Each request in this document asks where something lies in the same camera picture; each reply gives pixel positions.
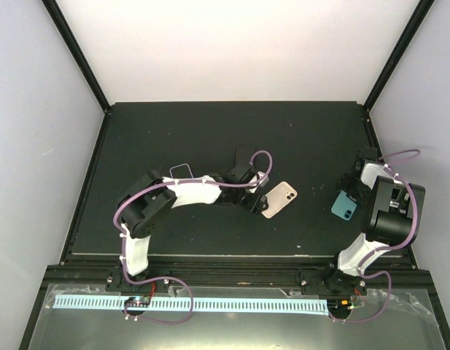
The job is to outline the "beige phone case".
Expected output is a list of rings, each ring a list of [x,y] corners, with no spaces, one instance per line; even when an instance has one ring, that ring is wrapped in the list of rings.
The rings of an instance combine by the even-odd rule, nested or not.
[[[271,219],[293,200],[295,200],[298,193],[288,182],[280,182],[265,196],[268,206],[265,210],[262,210],[261,214],[266,219]]]

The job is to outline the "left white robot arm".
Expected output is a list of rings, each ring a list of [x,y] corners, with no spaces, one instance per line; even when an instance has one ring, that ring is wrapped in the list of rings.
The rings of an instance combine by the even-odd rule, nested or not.
[[[257,191],[268,182],[268,172],[252,164],[230,171],[178,179],[149,171],[120,199],[113,223],[123,240],[120,260],[122,282],[132,291],[147,285],[148,250],[153,231],[175,208],[196,204],[241,206],[253,214],[268,208],[268,199]]]

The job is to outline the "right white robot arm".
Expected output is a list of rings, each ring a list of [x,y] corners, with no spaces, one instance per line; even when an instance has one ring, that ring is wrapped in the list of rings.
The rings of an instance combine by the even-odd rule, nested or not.
[[[324,288],[332,295],[353,290],[364,272],[387,252],[410,246],[419,232],[426,189],[401,179],[382,163],[375,147],[357,152],[351,170],[337,182],[331,212],[348,221],[362,212],[360,234],[329,264]]]

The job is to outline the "teal phone case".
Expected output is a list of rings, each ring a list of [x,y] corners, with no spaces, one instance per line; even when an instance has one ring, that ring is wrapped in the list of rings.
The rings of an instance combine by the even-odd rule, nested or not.
[[[357,203],[346,192],[340,191],[331,207],[331,213],[345,221],[349,221],[356,209]]]

